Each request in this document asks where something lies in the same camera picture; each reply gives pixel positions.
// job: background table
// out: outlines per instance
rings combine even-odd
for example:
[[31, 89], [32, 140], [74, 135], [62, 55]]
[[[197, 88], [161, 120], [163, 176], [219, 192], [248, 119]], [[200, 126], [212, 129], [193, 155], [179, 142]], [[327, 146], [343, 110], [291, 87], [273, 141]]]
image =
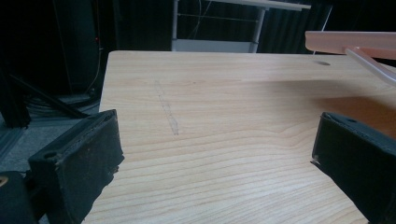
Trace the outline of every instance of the background table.
[[396, 137], [396, 88], [347, 56], [109, 56], [125, 161], [85, 223], [367, 223], [310, 163], [323, 111]]

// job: gray floor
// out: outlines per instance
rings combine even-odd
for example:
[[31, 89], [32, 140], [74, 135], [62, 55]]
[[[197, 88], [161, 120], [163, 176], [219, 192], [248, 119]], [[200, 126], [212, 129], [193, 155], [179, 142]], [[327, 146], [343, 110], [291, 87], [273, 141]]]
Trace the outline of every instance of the gray floor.
[[[88, 106], [84, 112], [94, 114], [98, 111], [99, 104]], [[9, 129], [0, 115], [0, 172], [29, 170], [27, 159], [30, 156], [79, 122], [79, 119], [65, 117], [31, 117], [28, 128]], [[43, 217], [40, 223], [48, 221]]]

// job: scratch mark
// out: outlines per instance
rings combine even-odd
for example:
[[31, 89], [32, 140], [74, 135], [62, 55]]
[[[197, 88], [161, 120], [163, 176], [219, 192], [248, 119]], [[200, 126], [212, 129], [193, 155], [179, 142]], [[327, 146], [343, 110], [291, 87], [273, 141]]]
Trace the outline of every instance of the scratch mark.
[[166, 117], [168, 118], [169, 125], [171, 126], [173, 134], [178, 135], [177, 121], [172, 115], [171, 106], [163, 98], [165, 93], [163, 92], [163, 87], [161, 86], [161, 83], [158, 80], [155, 80], [155, 91], [158, 93], [158, 98], [160, 99], [161, 105], [163, 106], [163, 111], [165, 112]]

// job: wood grain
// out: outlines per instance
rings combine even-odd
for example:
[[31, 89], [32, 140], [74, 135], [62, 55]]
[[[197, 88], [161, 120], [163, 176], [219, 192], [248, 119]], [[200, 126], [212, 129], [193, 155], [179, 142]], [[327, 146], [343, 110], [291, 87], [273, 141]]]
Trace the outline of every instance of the wood grain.
[[367, 223], [311, 152], [323, 111], [396, 137], [395, 95], [346, 56], [112, 52], [125, 161], [85, 223]]

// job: pink object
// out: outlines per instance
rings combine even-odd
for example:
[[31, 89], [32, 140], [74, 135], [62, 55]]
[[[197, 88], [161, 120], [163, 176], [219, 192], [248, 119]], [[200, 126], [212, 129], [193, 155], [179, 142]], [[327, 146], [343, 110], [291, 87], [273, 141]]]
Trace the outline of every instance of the pink object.
[[346, 54], [372, 73], [396, 86], [396, 73], [373, 58], [396, 60], [396, 33], [384, 32], [305, 32], [307, 49]]

